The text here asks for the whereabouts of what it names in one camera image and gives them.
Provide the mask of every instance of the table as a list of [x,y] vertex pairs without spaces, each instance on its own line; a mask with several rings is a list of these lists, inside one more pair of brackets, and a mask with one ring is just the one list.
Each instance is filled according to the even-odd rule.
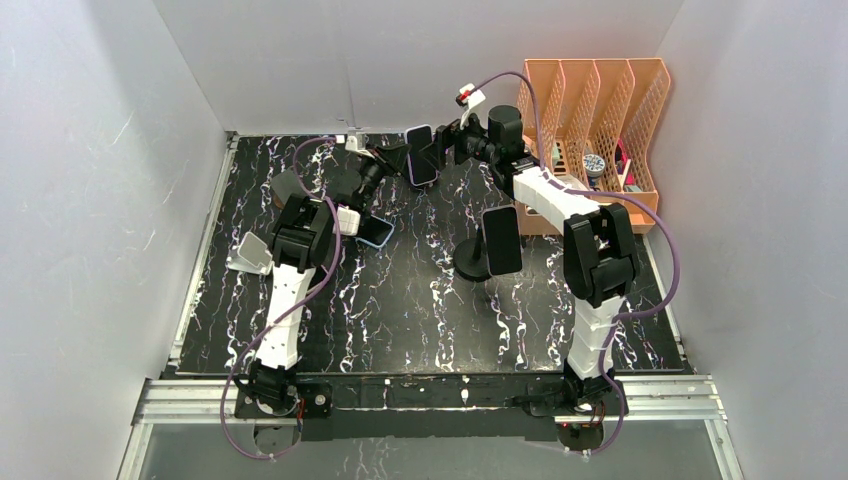
[[[194,299],[179,357],[178,374],[224,375],[265,326],[270,277],[226,268],[227,253],[252,231],[266,235],[278,209],[270,180],[291,168],[296,146],[309,137],[238,139],[203,273],[190,288]],[[384,145],[398,135],[372,135]],[[323,192],[334,176],[357,168],[342,145],[308,148],[298,159],[308,186]],[[559,237],[530,237],[524,269],[473,284],[454,275],[451,252],[474,236],[485,208],[509,199],[491,181],[486,165],[449,166],[436,186],[421,190],[388,178],[373,213],[395,224],[389,244],[374,250],[352,240],[330,287],[307,308],[299,333],[299,372],[500,373],[561,371],[571,343],[574,298],[563,281]],[[642,238],[641,274],[623,309],[647,309],[660,299]],[[615,367],[625,371],[681,371],[665,312],[624,322],[616,335]]]

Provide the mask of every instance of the round black base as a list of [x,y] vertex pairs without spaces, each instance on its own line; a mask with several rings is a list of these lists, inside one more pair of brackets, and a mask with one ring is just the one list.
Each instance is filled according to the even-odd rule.
[[486,254],[474,258],[476,240],[469,238],[459,242],[453,250],[453,268],[460,277],[469,282],[485,282],[492,278],[489,274],[489,259]]

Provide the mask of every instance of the white wall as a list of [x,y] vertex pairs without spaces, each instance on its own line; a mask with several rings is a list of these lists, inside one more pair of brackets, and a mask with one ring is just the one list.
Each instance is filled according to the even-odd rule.
[[686,350],[746,478],[842,478],[848,4],[687,0],[659,55],[675,86],[652,162]]
[[0,11],[0,478],[114,478],[225,136],[149,0]]
[[154,3],[225,129],[316,133],[449,122],[460,87],[528,57],[653,55],[682,0]]

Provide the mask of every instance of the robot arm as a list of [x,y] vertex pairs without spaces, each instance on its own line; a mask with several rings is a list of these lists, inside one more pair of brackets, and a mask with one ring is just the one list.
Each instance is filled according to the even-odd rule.
[[[359,148],[357,137],[351,136],[346,149],[362,159],[359,172],[348,171],[328,189],[338,205],[339,230],[342,235],[355,236],[373,246],[388,239],[387,222],[370,215],[374,192],[383,177],[399,173],[399,166],[408,152],[406,145],[395,147]],[[327,204],[306,196],[293,172],[286,171],[271,181],[275,203],[282,208],[266,245],[255,235],[246,235],[242,245],[228,259],[229,268],[267,275],[273,271],[273,287],[268,308],[268,322],[274,321],[292,305],[306,298],[316,269],[329,252],[334,228]],[[243,258],[244,242],[257,242],[259,257]],[[262,338],[256,357],[250,365],[247,382],[236,379],[236,385],[249,398],[269,412],[290,411],[298,399],[294,367],[298,360],[297,335],[303,308],[281,319]]]
[[627,210],[619,204],[601,205],[568,193],[570,187],[543,170],[528,153],[522,137],[521,115],[515,107],[499,105],[489,111],[488,129],[471,110],[479,107],[479,92],[467,85],[457,103],[465,109],[460,119],[436,129],[433,143],[422,153],[442,169],[446,152],[454,161],[475,158],[489,165],[495,185],[510,198],[537,211],[563,235],[565,282],[575,296],[574,341],[564,366],[563,407],[596,405],[611,387],[601,368],[612,377],[612,352],[604,342],[615,328],[621,309],[639,273],[636,243]]

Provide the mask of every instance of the phone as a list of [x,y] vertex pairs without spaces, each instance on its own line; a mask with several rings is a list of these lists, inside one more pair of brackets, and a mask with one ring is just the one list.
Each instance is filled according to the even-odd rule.
[[404,176],[414,187],[430,185],[439,178],[439,169],[422,155],[421,150],[433,143],[433,130],[430,125],[410,128],[403,133],[403,138],[409,145],[409,155]]
[[386,246],[394,231],[395,226],[391,223],[382,218],[371,216],[359,227],[356,241],[379,250]]
[[484,211],[483,239],[492,276],[521,271],[521,235],[515,207],[506,205]]

